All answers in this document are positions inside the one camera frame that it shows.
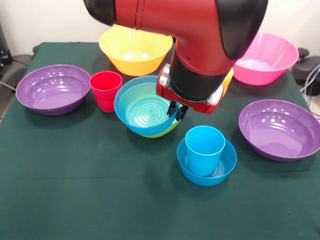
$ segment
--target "red cup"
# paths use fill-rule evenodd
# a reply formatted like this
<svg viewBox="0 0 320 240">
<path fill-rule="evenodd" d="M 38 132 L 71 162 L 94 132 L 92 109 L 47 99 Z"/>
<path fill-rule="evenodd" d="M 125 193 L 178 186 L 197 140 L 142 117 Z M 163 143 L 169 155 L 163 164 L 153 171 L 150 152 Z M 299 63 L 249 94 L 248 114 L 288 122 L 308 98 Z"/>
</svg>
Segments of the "red cup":
<svg viewBox="0 0 320 240">
<path fill-rule="evenodd" d="M 115 111 L 114 101 L 121 86 L 122 77 L 113 71 L 98 72 L 91 77 L 90 87 L 101 111 Z"/>
</svg>

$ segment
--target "purple bowl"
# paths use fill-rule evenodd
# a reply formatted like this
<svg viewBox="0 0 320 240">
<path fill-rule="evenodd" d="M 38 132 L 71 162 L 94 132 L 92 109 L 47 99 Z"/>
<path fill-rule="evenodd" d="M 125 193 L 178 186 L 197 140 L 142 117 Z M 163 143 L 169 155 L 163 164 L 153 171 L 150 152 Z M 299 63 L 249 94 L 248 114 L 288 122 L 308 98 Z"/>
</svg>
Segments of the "purple bowl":
<svg viewBox="0 0 320 240">
<path fill-rule="evenodd" d="M 320 149 L 320 123 L 291 102 L 253 102 L 242 110 L 239 127 L 252 148 L 270 160 L 292 162 Z"/>
<path fill-rule="evenodd" d="M 16 87 L 16 97 L 25 107 L 43 115 L 70 113 L 90 91 L 90 74 L 72 65 L 51 65 L 26 75 Z"/>
</svg>

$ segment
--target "blue cup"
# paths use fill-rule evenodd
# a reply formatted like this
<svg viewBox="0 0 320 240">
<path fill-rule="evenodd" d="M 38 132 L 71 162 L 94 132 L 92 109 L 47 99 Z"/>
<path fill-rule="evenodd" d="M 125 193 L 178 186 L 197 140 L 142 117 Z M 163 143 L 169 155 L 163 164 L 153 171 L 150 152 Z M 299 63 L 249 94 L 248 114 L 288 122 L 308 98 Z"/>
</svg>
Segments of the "blue cup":
<svg viewBox="0 0 320 240">
<path fill-rule="evenodd" d="M 198 176 L 212 174 L 226 145 L 224 135 L 211 126 L 196 126 L 185 136 L 188 167 Z"/>
</svg>

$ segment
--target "pink bowl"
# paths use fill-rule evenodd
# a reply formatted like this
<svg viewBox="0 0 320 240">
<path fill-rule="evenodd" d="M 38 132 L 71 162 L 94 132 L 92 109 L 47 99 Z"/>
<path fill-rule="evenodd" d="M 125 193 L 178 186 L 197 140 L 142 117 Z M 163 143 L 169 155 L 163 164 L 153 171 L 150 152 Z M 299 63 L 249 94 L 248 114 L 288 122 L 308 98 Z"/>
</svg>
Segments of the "pink bowl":
<svg viewBox="0 0 320 240">
<path fill-rule="evenodd" d="M 298 59 L 298 49 L 291 42 L 271 33 L 259 32 L 244 56 L 233 66 L 234 77 L 248 85 L 267 85 Z"/>
</svg>

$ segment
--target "cup in bowl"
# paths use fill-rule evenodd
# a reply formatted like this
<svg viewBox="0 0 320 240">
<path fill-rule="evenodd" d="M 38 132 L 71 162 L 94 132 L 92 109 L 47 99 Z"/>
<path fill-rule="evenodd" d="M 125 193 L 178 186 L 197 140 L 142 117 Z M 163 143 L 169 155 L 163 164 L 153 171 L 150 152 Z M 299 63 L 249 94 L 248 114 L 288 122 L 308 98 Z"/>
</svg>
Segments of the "cup in bowl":
<svg viewBox="0 0 320 240">
<path fill-rule="evenodd" d="M 185 145 L 191 172 L 198 176 L 208 176 L 216 169 L 226 139 L 214 127 L 196 126 L 185 135 Z"/>
<path fill-rule="evenodd" d="M 208 176 L 199 176 L 190 171 L 185 139 L 178 145 L 176 155 L 183 175 L 190 182 L 202 187 L 216 186 L 226 180 L 230 173 L 235 169 L 238 159 L 234 146 L 231 142 L 225 140 L 225 147 L 214 172 Z"/>
</svg>

